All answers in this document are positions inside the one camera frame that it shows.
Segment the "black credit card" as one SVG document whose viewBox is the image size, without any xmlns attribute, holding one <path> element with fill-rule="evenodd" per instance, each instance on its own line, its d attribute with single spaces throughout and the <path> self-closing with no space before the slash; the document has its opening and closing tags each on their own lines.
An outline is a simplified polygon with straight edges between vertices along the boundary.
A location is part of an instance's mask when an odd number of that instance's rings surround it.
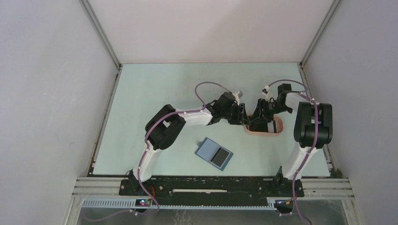
<svg viewBox="0 0 398 225">
<path fill-rule="evenodd" d="M 229 154 L 229 151 L 219 148 L 210 161 L 218 167 L 222 167 Z"/>
<path fill-rule="evenodd" d="M 262 124 L 259 126 L 248 126 L 248 130 L 252 132 L 262 132 L 262 133 L 279 133 L 278 124 L 276 120 L 268 121 L 267 124 Z"/>
</svg>

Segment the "blue card holder wallet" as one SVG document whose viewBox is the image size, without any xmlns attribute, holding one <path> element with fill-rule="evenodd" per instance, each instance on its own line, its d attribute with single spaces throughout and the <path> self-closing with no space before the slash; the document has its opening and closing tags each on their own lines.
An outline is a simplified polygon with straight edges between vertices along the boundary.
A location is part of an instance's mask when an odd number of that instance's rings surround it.
<svg viewBox="0 0 398 225">
<path fill-rule="evenodd" d="M 225 149 L 225 150 L 230 152 L 229 156 L 225 160 L 225 162 L 222 165 L 222 167 L 218 167 L 217 165 L 213 164 L 210 161 L 219 148 L 223 148 L 223 149 Z M 230 150 L 224 148 L 223 146 L 220 146 L 215 141 L 213 141 L 210 138 L 206 137 L 203 141 L 201 141 L 198 144 L 198 148 L 195 151 L 195 155 L 197 155 L 201 159 L 205 160 L 206 162 L 208 162 L 209 164 L 211 164 L 212 166 L 214 166 L 218 170 L 224 171 L 224 169 L 226 168 L 227 164 L 229 163 L 229 161 L 231 160 L 231 158 L 233 157 L 234 154 Z"/>
</svg>

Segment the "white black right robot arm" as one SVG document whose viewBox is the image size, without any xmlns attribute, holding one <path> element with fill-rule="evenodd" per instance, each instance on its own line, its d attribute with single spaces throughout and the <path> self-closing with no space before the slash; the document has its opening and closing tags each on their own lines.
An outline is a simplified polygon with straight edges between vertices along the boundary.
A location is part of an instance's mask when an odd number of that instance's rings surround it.
<svg viewBox="0 0 398 225">
<path fill-rule="evenodd" d="M 265 98 L 258 100 L 253 114 L 249 115 L 246 131 L 253 134 L 279 134 L 282 123 L 276 114 L 296 113 L 293 138 L 296 142 L 288 160 L 280 167 L 273 190 L 279 196 L 287 195 L 291 182 L 299 180 L 309 159 L 331 142 L 333 137 L 333 108 L 328 103 L 318 103 L 301 91 L 293 91 L 291 85 L 283 83 L 277 88 L 277 97 L 270 87 L 263 89 Z"/>
</svg>

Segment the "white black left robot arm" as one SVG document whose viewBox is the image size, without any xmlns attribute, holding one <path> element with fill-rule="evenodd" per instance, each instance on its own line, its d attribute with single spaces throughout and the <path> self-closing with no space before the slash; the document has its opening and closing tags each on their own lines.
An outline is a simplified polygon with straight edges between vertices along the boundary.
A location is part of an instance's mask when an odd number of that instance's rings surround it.
<svg viewBox="0 0 398 225">
<path fill-rule="evenodd" d="M 170 104 L 163 106 L 145 126 L 145 149 L 138 165 L 129 172 L 130 189 L 137 195 L 148 191 L 147 180 L 151 178 L 160 154 L 175 142 L 184 127 L 209 126 L 222 119 L 231 125 L 249 125 L 241 96 L 240 91 L 227 91 L 218 99 L 189 110 L 178 110 Z"/>
</svg>

